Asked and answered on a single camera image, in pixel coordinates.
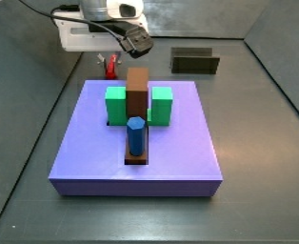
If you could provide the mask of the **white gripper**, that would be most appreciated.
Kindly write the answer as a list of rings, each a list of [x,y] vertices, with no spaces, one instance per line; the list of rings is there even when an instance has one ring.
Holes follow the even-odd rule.
[[[142,27],[149,33],[148,20],[141,10],[120,9],[55,11],[54,23],[58,28],[62,48],[66,51],[116,51],[116,63],[121,61],[121,39],[125,32],[134,26]],[[97,64],[105,63],[101,53]]]

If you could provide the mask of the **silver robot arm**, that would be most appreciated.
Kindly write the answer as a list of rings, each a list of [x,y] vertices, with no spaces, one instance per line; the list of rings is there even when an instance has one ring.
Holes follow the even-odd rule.
[[[138,58],[153,47],[144,0],[78,0],[51,14],[65,51],[124,51]]]

